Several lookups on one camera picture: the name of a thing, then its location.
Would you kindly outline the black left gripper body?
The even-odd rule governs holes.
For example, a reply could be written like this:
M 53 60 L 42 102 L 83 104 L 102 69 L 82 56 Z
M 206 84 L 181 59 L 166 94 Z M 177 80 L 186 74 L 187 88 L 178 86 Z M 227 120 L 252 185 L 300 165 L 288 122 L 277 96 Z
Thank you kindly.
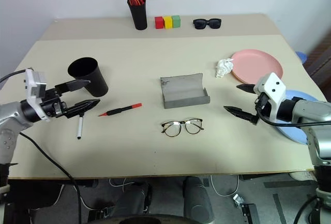
M 68 91 L 68 85 L 56 85 L 54 88 L 46 90 L 45 96 L 42 98 L 41 107 L 48 117 L 58 118 L 65 116 L 69 118 L 67 105 L 60 99 L 62 94 Z

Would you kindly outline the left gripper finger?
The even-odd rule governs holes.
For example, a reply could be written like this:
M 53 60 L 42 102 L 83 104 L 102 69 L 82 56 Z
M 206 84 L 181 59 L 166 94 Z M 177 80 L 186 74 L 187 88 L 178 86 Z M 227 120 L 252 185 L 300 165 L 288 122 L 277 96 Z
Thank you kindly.
M 63 93 L 73 92 L 83 87 L 86 87 L 88 84 L 90 84 L 90 82 L 91 82 L 90 80 L 75 79 L 69 82 L 58 84 L 54 88 L 56 89 L 59 95 L 62 95 Z
M 76 115 L 84 115 L 85 112 L 94 108 L 99 104 L 100 99 L 89 99 L 76 103 L 74 106 L 67 108 L 63 115 L 67 118 L 72 118 Z

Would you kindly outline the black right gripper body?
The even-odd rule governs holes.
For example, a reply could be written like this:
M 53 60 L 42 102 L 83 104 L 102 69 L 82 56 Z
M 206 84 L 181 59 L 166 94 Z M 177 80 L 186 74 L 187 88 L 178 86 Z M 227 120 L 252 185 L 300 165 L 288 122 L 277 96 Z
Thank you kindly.
M 256 115 L 254 116 L 254 124 L 256 125 L 259 120 L 267 124 L 271 124 L 269 117 L 271 113 L 271 105 L 268 102 L 269 97 L 266 93 L 261 93 L 255 101 Z

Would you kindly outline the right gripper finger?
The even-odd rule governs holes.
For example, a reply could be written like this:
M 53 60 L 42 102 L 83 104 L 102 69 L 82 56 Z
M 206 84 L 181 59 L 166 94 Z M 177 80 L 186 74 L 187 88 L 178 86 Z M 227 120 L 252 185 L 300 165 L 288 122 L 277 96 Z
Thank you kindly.
M 258 115 L 253 115 L 251 113 L 245 112 L 240 108 L 233 107 L 233 106 L 224 106 L 223 107 L 225 110 L 227 110 L 229 113 L 232 115 L 241 118 L 243 120 L 249 121 L 253 125 L 256 125 L 258 123 L 259 117 Z
M 240 84 L 240 85 L 237 85 L 236 87 L 244 92 L 255 94 L 255 91 L 254 91 L 255 85 L 254 84 Z

